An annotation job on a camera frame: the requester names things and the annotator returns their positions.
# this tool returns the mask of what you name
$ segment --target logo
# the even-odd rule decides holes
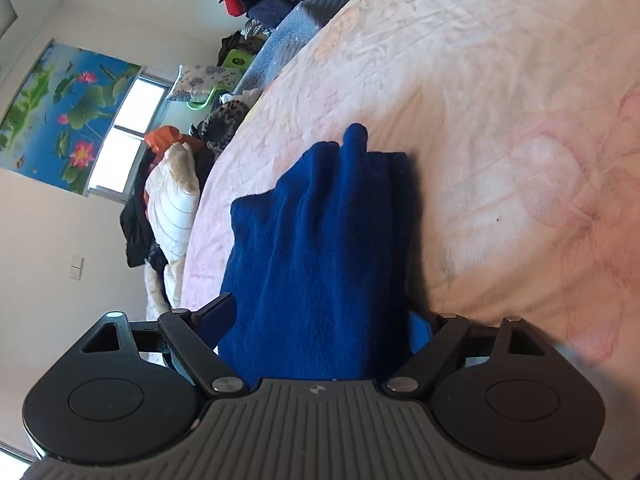
[[[314,386],[312,386],[311,388],[309,388],[309,391],[314,394],[314,395],[322,395],[326,392],[326,388],[324,386],[322,386],[322,384],[315,384]]]

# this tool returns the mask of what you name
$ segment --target metal pivot screw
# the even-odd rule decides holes
[[[411,377],[394,377],[386,383],[386,387],[397,394],[409,394],[417,390],[418,386],[418,381]]]
[[[238,377],[219,377],[211,383],[211,387],[219,394],[236,394],[244,387]]]

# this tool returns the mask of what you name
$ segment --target pink lotus flower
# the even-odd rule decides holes
[[[98,81],[98,76],[93,72],[82,72],[82,74],[76,78],[76,81],[78,81],[79,83],[87,83],[89,85],[92,85]]]
[[[84,142],[84,140],[78,140],[76,147],[69,155],[69,159],[72,166],[84,170],[89,165],[89,162],[95,160],[94,145],[90,142]]]

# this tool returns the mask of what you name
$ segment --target light switch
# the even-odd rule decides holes
[[[74,254],[71,257],[71,266],[75,267],[76,269],[82,269],[84,267],[84,258],[82,256]]]

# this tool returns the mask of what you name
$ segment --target light blue blanket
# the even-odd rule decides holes
[[[261,48],[242,76],[233,94],[265,89],[284,66],[323,28],[349,0],[305,0],[300,2]]]

